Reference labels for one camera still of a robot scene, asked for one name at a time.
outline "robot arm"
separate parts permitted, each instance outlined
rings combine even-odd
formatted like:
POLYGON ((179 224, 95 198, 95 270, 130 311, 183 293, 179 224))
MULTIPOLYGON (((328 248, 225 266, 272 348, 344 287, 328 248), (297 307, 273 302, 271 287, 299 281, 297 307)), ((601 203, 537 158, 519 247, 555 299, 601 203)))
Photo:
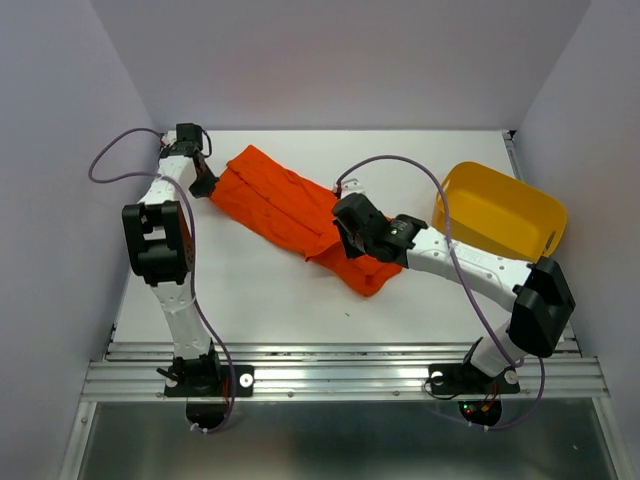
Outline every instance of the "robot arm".
MULTIPOLYGON (((333 209, 347 257, 367 254, 460 281, 443 234, 408 215, 387 219, 361 191, 349 188, 353 182, 344 184, 343 194, 348 194, 333 209)), ((536 264, 506 259, 461 242, 454 242, 453 248, 471 289, 511 312, 511 319, 495 332, 511 359, 551 356, 575 307, 557 262, 547 257, 536 264)), ((437 389, 451 395, 482 393, 491 382, 502 380, 511 366, 485 337, 473 345, 462 365, 441 367, 446 374, 437 389)), ((519 387, 501 388, 503 393, 509 390, 517 393, 519 387)))
MULTIPOLYGON (((202 154, 203 131, 194 124, 180 124, 176 132, 177 140, 161 151, 157 173, 190 185, 196 198, 208 197, 218 178, 202 154)), ((122 221, 133 272, 158 298, 173 338, 172 366, 159 373, 177 396, 214 394, 221 383, 220 362, 195 306, 194 239, 176 187, 155 179, 137 204, 123 208, 122 221)))

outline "yellow plastic bin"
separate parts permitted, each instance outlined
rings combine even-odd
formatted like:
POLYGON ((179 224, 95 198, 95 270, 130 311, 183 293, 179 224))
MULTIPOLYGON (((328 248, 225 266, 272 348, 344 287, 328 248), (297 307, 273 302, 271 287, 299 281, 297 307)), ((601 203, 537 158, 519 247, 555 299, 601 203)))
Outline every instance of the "yellow plastic bin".
MULTIPOLYGON (((555 198, 475 162, 456 165, 442 184, 453 238, 506 258, 537 261, 551 254, 564 232, 567 211, 555 198)), ((432 224, 444 232, 440 194, 432 224)))

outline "gray wall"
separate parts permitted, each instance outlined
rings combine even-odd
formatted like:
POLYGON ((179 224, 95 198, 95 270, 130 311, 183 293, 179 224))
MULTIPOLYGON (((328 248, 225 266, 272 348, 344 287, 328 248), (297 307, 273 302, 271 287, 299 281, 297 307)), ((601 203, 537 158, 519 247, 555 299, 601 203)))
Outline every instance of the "gray wall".
POLYGON ((558 259, 640 467, 640 2, 594 0, 516 136, 525 179, 569 212, 558 259))
POLYGON ((168 128, 516 128, 588 0, 92 0, 168 128))
MULTIPOLYGON (((119 213, 141 187, 94 186, 86 169, 150 120, 86 0, 7 0, 0 13, 0 476, 37 480, 57 476, 107 340, 126 265, 119 213)), ((151 140, 101 171, 143 167, 151 140)))

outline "screw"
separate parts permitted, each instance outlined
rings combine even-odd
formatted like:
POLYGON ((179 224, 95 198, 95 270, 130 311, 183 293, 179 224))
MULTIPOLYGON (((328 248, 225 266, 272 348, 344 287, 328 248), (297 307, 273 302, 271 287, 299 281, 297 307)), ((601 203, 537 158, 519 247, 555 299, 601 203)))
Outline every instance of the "screw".
POLYGON ((240 376, 240 386, 242 386, 243 388, 249 388, 251 385, 253 385, 252 375, 245 373, 240 376))
POLYGON ((504 374, 504 379, 510 385, 518 383, 518 374, 514 370, 507 370, 504 374))

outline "orange cloth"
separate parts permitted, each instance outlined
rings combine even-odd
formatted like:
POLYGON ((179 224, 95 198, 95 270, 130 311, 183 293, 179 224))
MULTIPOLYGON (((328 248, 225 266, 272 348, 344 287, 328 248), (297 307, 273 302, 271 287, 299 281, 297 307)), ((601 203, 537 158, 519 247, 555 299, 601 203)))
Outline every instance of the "orange cloth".
POLYGON ((211 200, 279 247, 332 270, 364 296, 376 293, 402 270, 368 256, 347 259, 333 225, 333 193, 278 165, 254 146, 227 164, 211 200))

